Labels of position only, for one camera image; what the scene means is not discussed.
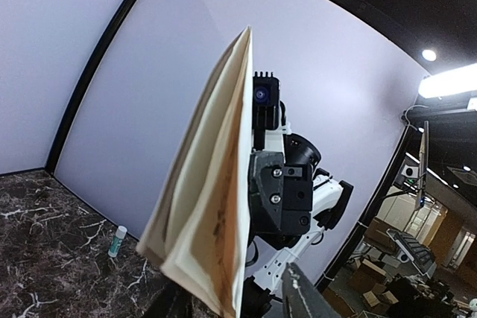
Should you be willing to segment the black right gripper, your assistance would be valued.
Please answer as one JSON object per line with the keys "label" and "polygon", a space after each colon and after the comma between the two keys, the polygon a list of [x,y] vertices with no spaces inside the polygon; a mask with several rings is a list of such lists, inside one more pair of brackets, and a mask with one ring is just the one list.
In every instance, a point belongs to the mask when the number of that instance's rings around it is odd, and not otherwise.
{"label": "black right gripper", "polygon": [[283,136],[284,151],[250,155],[248,202],[253,237],[272,247],[293,247],[311,226],[313,175],[321,160],[304,137]]}

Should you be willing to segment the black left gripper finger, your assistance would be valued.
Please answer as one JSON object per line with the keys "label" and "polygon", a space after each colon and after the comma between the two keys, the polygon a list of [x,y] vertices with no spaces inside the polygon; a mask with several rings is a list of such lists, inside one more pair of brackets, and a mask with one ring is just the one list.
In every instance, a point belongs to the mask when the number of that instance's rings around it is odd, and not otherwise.
{"label": "black left gripper finger", "polygon": [[282,312],[288,318],[339,318],[296,263],[282,274]]}

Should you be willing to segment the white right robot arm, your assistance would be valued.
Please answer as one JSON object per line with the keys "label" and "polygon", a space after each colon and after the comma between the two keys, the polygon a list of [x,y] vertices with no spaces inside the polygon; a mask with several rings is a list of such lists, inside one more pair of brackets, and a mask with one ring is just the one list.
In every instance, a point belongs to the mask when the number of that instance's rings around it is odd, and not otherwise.
{"label": "white right robot arm", "polygon": [[280,152],[250,156],[248,242],[261,238],[275,249],[269,261],[244,280],[242,317],[263,317],[271,308],[286,264],[295,262],[342,218],[353,192],[319,168],[319,150],[295,133],[282,136]]}

